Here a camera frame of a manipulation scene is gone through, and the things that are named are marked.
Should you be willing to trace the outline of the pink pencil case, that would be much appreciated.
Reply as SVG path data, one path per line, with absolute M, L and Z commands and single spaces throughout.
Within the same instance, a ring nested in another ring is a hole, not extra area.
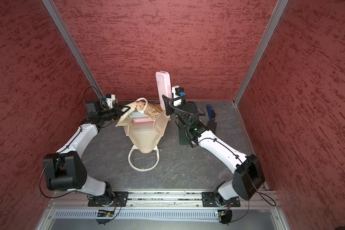
M 160 106 L 163 110 L 166 110 L 162 96 L 164 95 L 169 99 L 172 99 L 172 87 L 169 73 L 165 71 L 157 71 L 156 82 L 158 87 Z
M 153 120 L 149 117 L 137 117 L 133 119 L 133 123 L 144 123 L 144 122 L 152 122 Z

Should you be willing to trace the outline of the cream floral canvas tote bag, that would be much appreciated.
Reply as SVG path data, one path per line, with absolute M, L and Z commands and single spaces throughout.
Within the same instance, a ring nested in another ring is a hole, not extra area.
M 159 104 L 149 103 L 146 98 L 139 98 L 136 101 L 129 103 L 130 110 L 126 112 L 118 121 L 117 127 L 123 127 L 126 136 L 130 138 L 133 146 L 128 154 L 128 163 L 136 171 L 147 172 L 154 169 L 160 161 L 160 151 L 158 144 L 164 136 L 167 124 L 170 117 L 166 115 L 165 110 Z M 139 111 L 151 118 L 152 122 L 133 123 L 133 119 L 129 115 Z M 139 150 L 141 153 L 149 154 L 156 152 L 156 163 L 148 169 L 138 168 L 133 165 L 131 155 L 134 150 Z

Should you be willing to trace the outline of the green pencil case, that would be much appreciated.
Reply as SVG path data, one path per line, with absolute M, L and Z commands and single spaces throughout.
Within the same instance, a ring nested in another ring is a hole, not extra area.
M 178 133 L 179 133 L 179 144 L 181 146 L 189 145 L 189 140 L 187 139 L 185 135 L 184 128 L 179 128 Z

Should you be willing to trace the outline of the dark grey pencil case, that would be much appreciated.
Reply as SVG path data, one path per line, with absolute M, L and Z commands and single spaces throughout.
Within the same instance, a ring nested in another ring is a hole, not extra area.
M 209 130 L 211 130 L 214 134 L 216 134 L 216 130 L 217 130 L 217 122 L 214 121 L 208 121 L 207 122 L 207 127 Z

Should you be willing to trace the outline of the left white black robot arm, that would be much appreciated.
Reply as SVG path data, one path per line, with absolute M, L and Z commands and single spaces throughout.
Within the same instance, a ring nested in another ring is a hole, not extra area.
M 98 100 L 85 102 L 86 118 L 77 131 L 58 151 L 45 156 L 40 179 L 45 180 L 49 191 L 64 194 L 78 192 L 86 194 L 89 206 L 117 206 L 118 198 L 108 182 L 89 176 L 81 157 L 92 139 L 105 128 L 105 123 L 119 120 L 130 110 L 120 105 L 114 95 L 109 94 Z

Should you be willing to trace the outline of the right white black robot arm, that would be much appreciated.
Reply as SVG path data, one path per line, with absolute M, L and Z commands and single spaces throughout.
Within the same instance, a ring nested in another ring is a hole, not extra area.
M 176 116 L 177 125 L 191 147 L 200 146 L 211 152 L 223 162 L 233 173 L 233 179 L 224 182 L 215 189 L 215 200 L 223 206 L 233 197 L 240 197 L 249 201 L 265 183 L 265 176 L 259 158 L 254 155 L 241 153 L 219 139 L 199 119 L 200 113 L 194 102 L 186 101 L 182 95 L 170 99 L 163 95 L 162 99 L 166 108 L 166 114 Z

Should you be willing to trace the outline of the clear plastic pencil case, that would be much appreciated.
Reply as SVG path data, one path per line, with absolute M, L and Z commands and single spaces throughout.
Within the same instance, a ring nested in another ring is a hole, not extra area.
M 139 117 L 146 117 L 146 115 L 139 112 L 139 111 L 134 111 L 129 115 L 129 117 L 132 119 L 135 119 L 135 118 L 139 118 Z

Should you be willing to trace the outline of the blue stapler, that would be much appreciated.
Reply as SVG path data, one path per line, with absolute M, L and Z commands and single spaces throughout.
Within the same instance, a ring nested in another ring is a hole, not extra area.
M 215 122 L 216 114 L 211 104 L 207 104 L 206 109 L 207 109 L 210 121 Z

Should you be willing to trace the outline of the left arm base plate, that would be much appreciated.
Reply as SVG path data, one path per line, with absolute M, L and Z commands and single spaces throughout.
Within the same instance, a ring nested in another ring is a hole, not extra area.
M 127 205 L 129 192 L 116 191 L 113 192 L 111 198 L 102 196 L 90 196 L 88 207 L 125 207 Z

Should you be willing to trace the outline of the aluminium front rail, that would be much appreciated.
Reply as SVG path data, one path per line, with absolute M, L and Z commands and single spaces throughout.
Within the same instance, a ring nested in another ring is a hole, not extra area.
M 199 209 L 218 208 L 203 207 L 202 192 L 204 190 L 129 190 L 127 209 Z M 240 207 L 232 209 L 281 209 L 276 191 L 261 190 L 251 200 L 239 198 Z

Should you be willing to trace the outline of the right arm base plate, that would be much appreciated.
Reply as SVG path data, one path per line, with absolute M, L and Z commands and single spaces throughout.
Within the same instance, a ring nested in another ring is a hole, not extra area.
M 202 192 L 203 207 L 240 207 L 239 197 L 232 197 L 230 199 L 224 199 L 219 193 L 215 192 Z

